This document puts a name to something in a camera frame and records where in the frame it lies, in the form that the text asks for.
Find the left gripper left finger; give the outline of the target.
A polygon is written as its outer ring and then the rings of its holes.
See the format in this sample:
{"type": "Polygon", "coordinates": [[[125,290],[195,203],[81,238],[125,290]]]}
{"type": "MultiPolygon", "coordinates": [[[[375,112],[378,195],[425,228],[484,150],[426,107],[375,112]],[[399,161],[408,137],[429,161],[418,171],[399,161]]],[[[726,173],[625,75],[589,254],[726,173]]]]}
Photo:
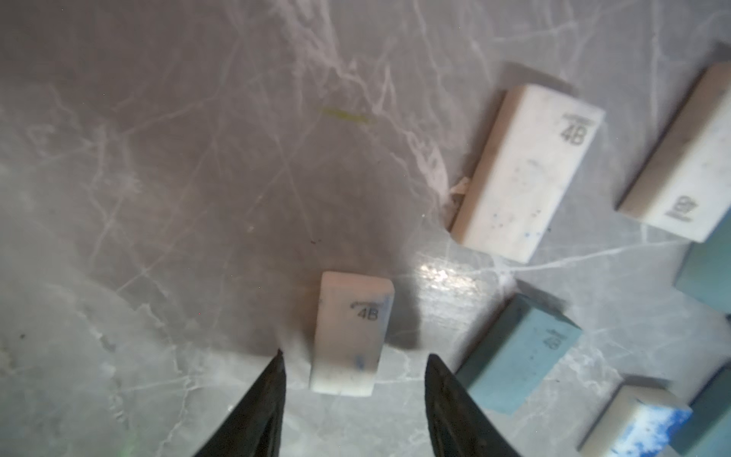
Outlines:
{"type": "Polygon", "coordinates": [[[284,354],[278,350],[230,415],[196,457],[277,457],[287,393],[284,354]]]}

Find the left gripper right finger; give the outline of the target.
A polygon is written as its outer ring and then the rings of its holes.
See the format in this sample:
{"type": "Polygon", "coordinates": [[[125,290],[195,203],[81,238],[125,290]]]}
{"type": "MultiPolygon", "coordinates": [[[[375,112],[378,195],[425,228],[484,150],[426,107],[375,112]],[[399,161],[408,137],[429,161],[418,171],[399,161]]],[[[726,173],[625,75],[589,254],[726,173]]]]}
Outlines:
{"type": "Polygon", "coordinates": [[[518,453],[482,413],[435,353],[425,373],[426,420],[436,456],[516,456],[518,453]]]}

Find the white 4B eraser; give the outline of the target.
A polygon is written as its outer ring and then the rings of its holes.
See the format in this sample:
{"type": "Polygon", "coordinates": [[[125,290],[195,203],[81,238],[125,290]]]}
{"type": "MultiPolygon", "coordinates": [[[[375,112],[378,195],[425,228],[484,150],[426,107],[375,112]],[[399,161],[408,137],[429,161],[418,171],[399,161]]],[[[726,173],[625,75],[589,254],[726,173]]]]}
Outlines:
{"type": "Polygon", "coordinates": [[[311,391],[371,396],[394,297],[394,285],[386,278],[346,272],[322,274],[311,391]]]}

